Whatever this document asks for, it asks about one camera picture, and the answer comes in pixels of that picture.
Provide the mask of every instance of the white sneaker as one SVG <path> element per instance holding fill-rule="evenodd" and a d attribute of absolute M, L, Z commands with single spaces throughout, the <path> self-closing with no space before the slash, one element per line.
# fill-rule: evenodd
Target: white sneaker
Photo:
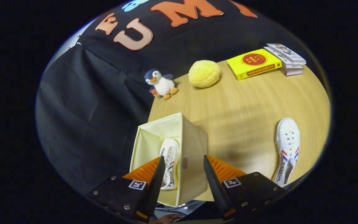
<path fill-rule="evenodd" d="M 274 182 L 280 186 L 287 184 L 298 161 L 300 132 L 296 122 L 290 118 L 282 119 L 277 125 L 276 144 L 280 158 Z"/>
<path fill-rule="evenodd" d="M 178 143 L 173 139 L 167 138 L 162 143 L 159 155 L 164 156 L 165 173 L 161 190 L 174 190 L 177 188 L 176 166 L 178 163 L 178 150 Z"/>

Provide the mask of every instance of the hand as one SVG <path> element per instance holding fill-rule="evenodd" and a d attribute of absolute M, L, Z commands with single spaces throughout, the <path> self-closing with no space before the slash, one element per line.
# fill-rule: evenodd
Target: hand
<path fill-rule="evenodd" d="M 182 216 L 176 214 L 166 215 L 159 218 L 158 220 L 150 221 L 150 224 L 167 224 L 177 220 L 178 218 L 182 218 Z"/>

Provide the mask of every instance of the letter m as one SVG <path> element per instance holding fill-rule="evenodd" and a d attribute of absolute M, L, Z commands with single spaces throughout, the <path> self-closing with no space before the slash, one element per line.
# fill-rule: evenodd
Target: letter m
<path fill-rule="evenodd" d="M 180 17 L 179 13 L 190 18 L 198 18 L 196 7 L 201 11 L 203 17 L 219 16 L 223 12 L 216 9 L 205 0 L 183 0 L 183 4 L 174 2 L 161 2 L 151 7 L 152 11 L 160 11 L 164 13 L 171 21 L 171 26 L 179 26 L 185 24 L 189 19 Z"/>

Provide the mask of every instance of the storage box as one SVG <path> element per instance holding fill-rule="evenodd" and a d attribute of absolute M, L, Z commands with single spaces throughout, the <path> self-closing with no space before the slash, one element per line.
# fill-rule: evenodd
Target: storage box
<path fill-rule="evenodd" d="M 179 161 L 176 170 L 178 188 L 161 190 L 158 202 L 178 207 L 204 193 L 207 186 L 203 168 L 203 158 L 207 154 L 207 135 L 182 113 L 138 127 L 130 171 L 158 157 L 166 138 L 175 139 L 179 144 Z"/>

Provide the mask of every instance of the round table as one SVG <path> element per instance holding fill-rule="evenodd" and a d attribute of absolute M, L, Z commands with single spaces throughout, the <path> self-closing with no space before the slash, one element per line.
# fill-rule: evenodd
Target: round table
<path fill-rule="evenodd" d="M 321 155 L 331 120 L 328 95 L 314 73 L 286 77 L 280 70 L 237 80 L 226 61 L 218 63 L 220 80 L 196 88 L 183 75 L 169 100 L 154 99 L 149 120 L 178 112 L 208 136 L 208 154 L 245 173 L 260 172 L 273 179 L 278 167 L 277 123 L 286 117 L 297 122 L 301 145 L 297 165 L 287 185 L 308 172 Z M 195 200 L 213 201 L 209 185 Z"/>

